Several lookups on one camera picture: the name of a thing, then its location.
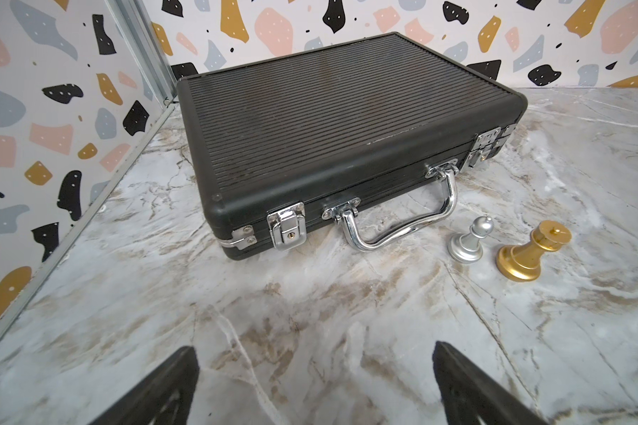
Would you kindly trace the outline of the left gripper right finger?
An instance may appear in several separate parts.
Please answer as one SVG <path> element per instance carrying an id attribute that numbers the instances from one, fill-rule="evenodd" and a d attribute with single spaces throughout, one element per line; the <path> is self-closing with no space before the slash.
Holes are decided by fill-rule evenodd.
<path id="1" fill-rule="evenodd" d="M 432 367 L 448 424 L 544 424 L 545 421 L 447 342 Z"/>

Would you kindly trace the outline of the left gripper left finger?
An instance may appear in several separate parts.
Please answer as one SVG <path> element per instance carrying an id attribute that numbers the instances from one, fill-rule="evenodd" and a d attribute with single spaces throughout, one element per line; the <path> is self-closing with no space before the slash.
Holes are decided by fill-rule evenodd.
<path id="1" fill-rule="evenodd" d="M 186 424 L 199 375 L 195 348 L 183 346 L 93 423 Z"/>

